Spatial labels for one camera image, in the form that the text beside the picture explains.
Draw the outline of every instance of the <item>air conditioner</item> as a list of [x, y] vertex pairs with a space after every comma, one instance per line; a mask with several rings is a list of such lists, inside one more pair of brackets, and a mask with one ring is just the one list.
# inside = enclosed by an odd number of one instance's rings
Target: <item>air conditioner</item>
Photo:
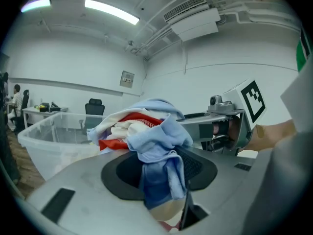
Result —
[[187, 0], [163, 17], [183, 41], [218, 32], [216, 22], [221, 20], [217, 8], [205, 0]]

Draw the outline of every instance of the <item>ceiling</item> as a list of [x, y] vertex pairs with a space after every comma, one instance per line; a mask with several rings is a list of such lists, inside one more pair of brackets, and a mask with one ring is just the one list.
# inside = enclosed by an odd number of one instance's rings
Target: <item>ceiling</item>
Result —
[[[48, 32], [67, 31], [107, 39], [136, 55], [152, 56], [175, 43], [178, 36], [169, 34], [146, 46], [148, 39], [168, 27], [163, 15], [186, 0], [97, 0], [127, 11], [140, 18], [132, 25], [120, 18], [84, 7], [85, 0], [51, 0], [51, 7], [21, 13], [18, 27], [40, 27]], [[299, 21], [282, 1], [276, 0], [206, 0], [217, 7], [227, 22], [265, 23], [299, 28]]]

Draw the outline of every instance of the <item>transparent plastic bin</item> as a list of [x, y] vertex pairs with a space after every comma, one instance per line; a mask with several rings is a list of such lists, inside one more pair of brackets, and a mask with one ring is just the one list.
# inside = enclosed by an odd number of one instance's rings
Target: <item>transparent plastic bin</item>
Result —
[[96, 156], [99, 147], [87, 140], [86, 129], [105, 116], [57, 113], [18, 134], [35, 167], [45, 180], [71, 163]]

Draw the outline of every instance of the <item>black chair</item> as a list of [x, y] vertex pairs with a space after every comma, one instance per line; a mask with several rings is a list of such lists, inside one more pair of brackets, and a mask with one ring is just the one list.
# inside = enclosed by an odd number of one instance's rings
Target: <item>black chair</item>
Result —
[[[102, 105], [102, 101], [100, 99], [91, 98], [88, 104], [85, 104], [86, 115], [98, 115], [102, 116], [104, 112], [105, 106]], [[82, 129], [83, 134], [87, 134], [87, 129], [91, 129], [96, 127], [98, 124], [102, 122], [102, 118], [94, 118], [94, 117], [86, 117], [85, 126], [83, 127], [84, 120], [79, 120], [80, 127]]]
[[17, 117], [17, 114], [16, 114], [16, 107], [13, 108], [16, 117], [11, 118], [11, 121], [15, 123], [15, 127], [16, 127], [15, 133], [19, 133], [20, 131], [25, 129], [23, 109], [27, 108], [28, 100], [29, 100], [29, 90], [25, 90], [23, 92], [21, 115], [19, 117]]

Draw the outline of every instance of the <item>ceiling light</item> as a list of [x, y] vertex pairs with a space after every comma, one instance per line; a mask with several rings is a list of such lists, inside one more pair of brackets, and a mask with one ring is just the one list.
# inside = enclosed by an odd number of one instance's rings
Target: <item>ceiling light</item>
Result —
[[50, 6], [50, 5], [51, 5], [50, 0], [38, 0], [38, 1], [34, 1], [34, 2], [30, 2], [28, 4], [25, 4], [21, 8], [21, 11], [25, 12], [25, 11], [32, 10], [35, 8], [46, 7], [46, 6]]
[[109, 13], [111, 15], [117, 16], [121, 19], [124, 19], [128, 22], [130, 22], [131, 24], [136, 25], [139, 21], [139, 18], [134, 17], [133, 15], [120, 10], [118, 8], [115, 8], [113, 6], [107, 5], [105, 3], [102, 2], [96, 2], [93, 0], [86, 0], [85, 1], [85, 7], [86, 8], [91, 8], [91, 9], [96, 9], [96, 10], [101, 10], [103, 12]]

